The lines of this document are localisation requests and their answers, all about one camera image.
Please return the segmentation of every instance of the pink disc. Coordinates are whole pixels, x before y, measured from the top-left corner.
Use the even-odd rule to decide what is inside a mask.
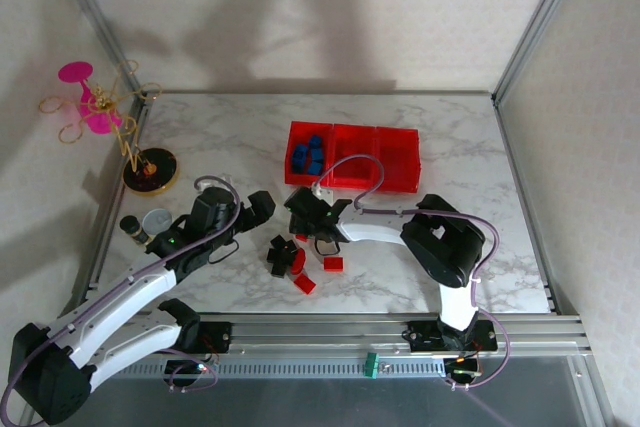
[[[88,79],[93,73],[93,65],[89,62],[71,62],[58,71],[58,78],[63,82],[73,83]]]

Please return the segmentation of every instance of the gold wire sculpture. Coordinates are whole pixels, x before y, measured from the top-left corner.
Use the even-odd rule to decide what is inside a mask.
[[[104,114],[109,121],[111,133],[113,133],[118,139],[121,154],[129,157],[129,162],[131,163],[133,171],[137,172],[138,162],[141,162],[145,164],[145,169],[149,170],[148,173],[153,174],[156,166],[145,158],[138,146],[139,129],[136,119],[129,114],[122,114],[118,110],[118,104],[120,104],[120,102],[134,95],[139,96],[143,100],[155,100],[162,93],[162,87],[156,82],[147,82],[146,84],[141,85],[137,90],[129,91],[124,95],[118,95],[116,93],[118,82],[122,80],[122,73],[126,71],[128,75],[131,75],[138,70],[139,66],[140,64],[135,60],[124,60],[120,62],[117,66],[118,75],[114,79],[113,85],[109,91],[104,90],[104,88],[98,83],[92,86],[89,83],[88,78],[84,79],[84,82],[86,82],[91,91],[91,97],[87,102],[76,103],[63,97],[50,96],[42,99],[38,105],[38,109],[43,114],[53,114],[60,110],[64,105],[73,105],[78,108],[84,106],[89,111],[89,113],[80,117],[80,120],[78,120],[77,123],[67,124],[60,129],[58,132],[58,140],[63,144],[76,143],[84,135],[84,127],[87,120],[94,115]],[[55,108],[45,108],[47,104],[52,102],[56,103]],[[122,120],[120,125],[114,121],[114,118]],[[77,131],[76,137],[71,139],[65,137],[65,132],[68,132],[69,129]]]

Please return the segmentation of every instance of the pink decoration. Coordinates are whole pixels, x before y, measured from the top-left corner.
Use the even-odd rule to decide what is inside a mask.
[[[92,132],[96,134],[110,134],[111,122],[109,122],[109,115],[113,123],[118,127],[122,124],[122,119],[118,116],[117,112],[112,112],[111,114],[94,113],[89,109],[89,105],[95,109],[95,96],[87,83],[92,73],[93,66],[89,62],[71,62],[58,71],[58,78],[69,84],[78,82],[82,86],[82,97],[80,98],[80,105],[78,105],[80,115],[86,117],[87,125]]]

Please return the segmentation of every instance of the blue block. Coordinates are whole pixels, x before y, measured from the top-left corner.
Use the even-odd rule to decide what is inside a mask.
[[[309,168],[307,169],[307,174],[311,175],[320,175],[322,173],[323,168],[322,162],[311,162]]]
[[[291,155],[291,167],[297,174],[304,172],[304,166],[307,163],[307,152],[309,148],[304,144],[298,144]]]
[[[324,152],[322,149],[311,149],[311,161],[312,162],[324,162]]]
[[[319,135],[312,135],[311,140],[309,141],[309,147],[312,149],[322,147],[322,137]]]

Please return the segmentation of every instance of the white wall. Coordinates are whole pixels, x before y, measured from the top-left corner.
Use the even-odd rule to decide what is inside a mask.
[[[564,0],[503,108],[555,276],[640,425],[640,0]]]
[[[57,78],[87,60],[96,80],[114,68],[75,0],[0,0],[0,388],[6,385],[14,333],[49,323],[69,300],[78,266],[90,258],[93,221],[115,173],[113,139],[86,135],[62,145],[58,130],[74,118],[38,112],[40,100],[79,91]],[[20,418],[13,394],[10,412]]]
[[[139,77],[241,92],[492,90],[539,0],[98,0]]]

